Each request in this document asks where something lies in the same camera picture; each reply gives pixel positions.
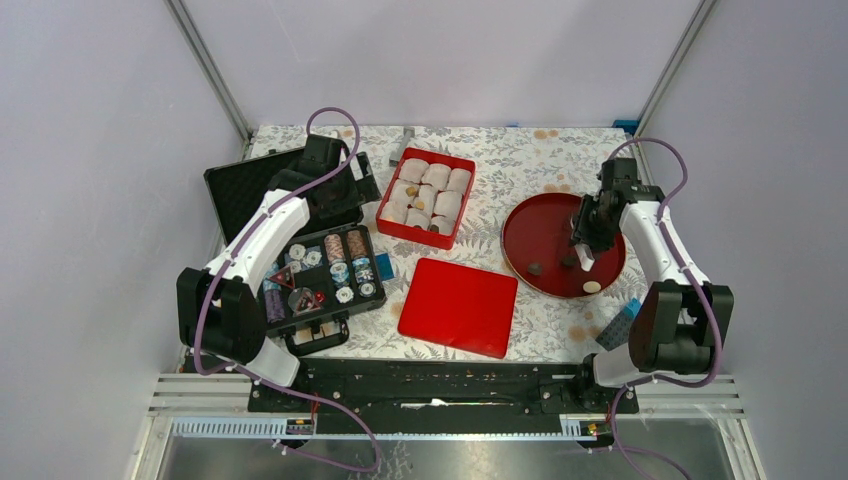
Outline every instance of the table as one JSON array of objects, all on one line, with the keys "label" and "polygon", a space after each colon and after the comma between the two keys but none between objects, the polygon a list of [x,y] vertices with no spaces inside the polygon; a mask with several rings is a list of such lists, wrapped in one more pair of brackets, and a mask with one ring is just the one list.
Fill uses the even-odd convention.
[{"label": "table", "polygon": [[[315,133],[338,132],[349,145],[351,127],[317,127]],[[302,147],[301,126],[265,125],[259,128],[249,157],[269,150]],[[394,169],[389,154],[403,136],[400,126],[361,127],[360,150],[368,153],[383,193]],[[409,291],[415,264],[422,256],[513,275],[504,261],[500,234],[510,211],[522,200],[545,192],[578,195],[598,189],[596,175],[610,152],[625,141],[612,128],[472,128],[415,127],[410,147],[442,152],[477,163],[465,215],[456,244],[440,250],[379,233],[375,215],[379,202],[363,207],[376,253],[388,252],[396,278],[384,283],[388,300],[378,310],[351,317],[350,339],[315,353],[331,358],[494,361],[490,357],[436,345],[400,335],[398,319]],[[622,274],[598,295],[563,300],[540,293],[519,282],[507,355],[510,362],[580,362],[602,348],[594,341],[631,298],[647,292],[641,266],[629,243]]]}]

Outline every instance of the poker chip case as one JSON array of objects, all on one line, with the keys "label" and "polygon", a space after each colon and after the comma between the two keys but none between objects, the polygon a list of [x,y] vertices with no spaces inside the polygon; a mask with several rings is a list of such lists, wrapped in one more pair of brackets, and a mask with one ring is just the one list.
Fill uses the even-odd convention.
[{"label": "poker chip case", "polygon": [[[224,238],[229,243],[235,238],[253,213],[259,207],[262,198],[267,191],[267,185],[271,178],[281,169],[296,160],[301,155],[302,149],[271,154],[223,167],[209,169],[204,178],[209,189],[215,213],[221,225]],[[300,266],[292,268],[294,288],[308,288],[312,292],[313,299],[318,308],[307,309],[295,314],[292,296],[297,294],[294,289],[284,285],[271,282],[267,277],[263,286],[257,294],[260,309],[266,314],[268,321],[267,335],[269,337],[283,337],[286,345],[293,354],[302,356],[324,350],[336,345],[341,345],[349,337],[348,319],[351,315],[366,312],[381,307],[386,303],[386,292],[380,281],[374,255],[373,245],[368,229],[359,223],[364,218],[361,207],[357,207],[332,218],[310,218],[305,227],[298,231],[289,243],[279,253],[276,265],[282,270],[287,264],[298,261]],[[334,275],[330,271],[333,264],[341,263],[337,259],[333,264],[328,257],[328,247],[325,239],[338,236],[341,240],[341,250],[344,258],[343,263],[347,266],[348,285],[341,286],[335,282]],[[353,236],[354,252],[351,252],[351,243],[348,239]],[[296,256],[302,257],[295,260],[291,257],[291,249],[295,245]],[[310,252],[320,253],[317,265],[306,262],[307,256],[311,261],[317,258]],[[363,273],[362,265],[367,260],[370,266],[370,274]],[[282,304],[275,302],[273,307],[268,304],[274,295],[266,295],[268,290],[274,289],[280,292]],[[340,295],[347,300],[342,303],[337,298],[337,291],[348,288],[352,291],[352,298]],[[269,309],[282,309],[283,314],[278,318],[268,315]],[[304,335],[311,334],[320,338],[301,342]]]}]

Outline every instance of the gray wall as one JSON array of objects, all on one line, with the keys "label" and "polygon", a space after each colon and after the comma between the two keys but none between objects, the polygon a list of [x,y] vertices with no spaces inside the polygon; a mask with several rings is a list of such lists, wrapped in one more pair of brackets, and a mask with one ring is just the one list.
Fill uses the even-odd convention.
[{"label": "gray wall", "polygon": [[698,0],[186,1],[252,125],[636,118]]},{"label": "gray wall", "polygon": [[0,112],[0,478],[120,478],[240,143],[161,1],[3,2]]},{"label": "gray wall", "polygon": [[736,294],[726,366],[770,480],[848,468],[846,87],[848,3],[720,2],[646,133],[689,160],[674,221]]}]

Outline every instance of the blue object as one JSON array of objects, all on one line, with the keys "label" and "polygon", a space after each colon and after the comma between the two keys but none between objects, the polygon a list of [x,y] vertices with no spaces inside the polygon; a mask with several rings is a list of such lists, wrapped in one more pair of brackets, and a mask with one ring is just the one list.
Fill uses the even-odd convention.
[{"label": "blue object", "polygon": [[377,261],[377,271],[380,272],[380,279],[382,281],[391,280],[395,278],[395,272],[392,269],[392,261],[389,258],[388,253],[381,253],[375,257]]},{"label": "blue object", "polygon": [[620,128],[625,133],[636,135],[636,130],[639,128],[639,120],[616,120],[612,122],[612,128]]},{"label": "blue object", "polygon": [[595,341],[607,351],[627,343],[627,337],[630,335],[630,325],[639,313],[640,308],[642,308],[642,302],[636,298],[627,302],[627,305],[618,312],[618,315],[612,319],[610,324],[607,325],[607,328],[598,335]]}]

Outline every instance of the gray floor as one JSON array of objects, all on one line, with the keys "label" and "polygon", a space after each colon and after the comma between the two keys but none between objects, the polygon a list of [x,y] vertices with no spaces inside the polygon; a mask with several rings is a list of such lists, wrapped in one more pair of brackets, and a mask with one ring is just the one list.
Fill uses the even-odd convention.
[{"label": "gray floor", "polygon": [[[625,444],[657,450],[695,479],[732,479],[718,430],[708,420],[620,420]],[[174,438],[161,480],[261,479],[636,479],[619,453],[570,455],[572,442],[381,442],[385,459],[376,474],[351,474],[294,456],[282,457],[270,442]],[[367,441],[312,441],[304,449],[338,461],[371,461]],[[634,455],[657,479],[683,478],[657,460]]]}]

